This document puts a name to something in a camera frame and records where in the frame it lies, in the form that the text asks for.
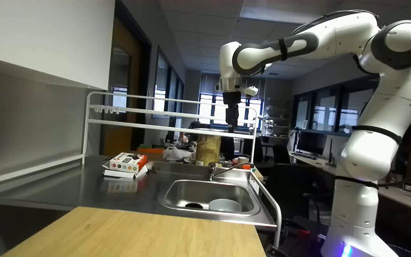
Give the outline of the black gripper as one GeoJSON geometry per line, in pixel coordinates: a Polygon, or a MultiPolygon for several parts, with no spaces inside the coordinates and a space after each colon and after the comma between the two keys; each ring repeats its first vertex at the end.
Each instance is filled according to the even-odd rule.
{"type": "Polygon", "coordinates": [[[224,91],[222,97],[224,97],[224,104],[227,105],[225,123],[229,125],[235,125],[238,120],[238,104],[241,103],[241,93],[224,91]]]}

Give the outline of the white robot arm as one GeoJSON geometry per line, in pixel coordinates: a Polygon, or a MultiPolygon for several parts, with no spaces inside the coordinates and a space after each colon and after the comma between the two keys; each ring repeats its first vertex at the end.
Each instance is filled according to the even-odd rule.
{"type": "Polygon", "coordinates": [[[411,20],[381,25],[368,10],[338,10],[304,23],[268,44],[228,41],[218,51],[217,88],[228,104],[225,120],[237,123],[237,98],[252,93],[244,77],[292,57],[331,58],[349,54],[378,77],[334,175],[331,223],[322,257],[398,257],[376,232],[378,181],[384,178],[411,124],[411,20]]]}

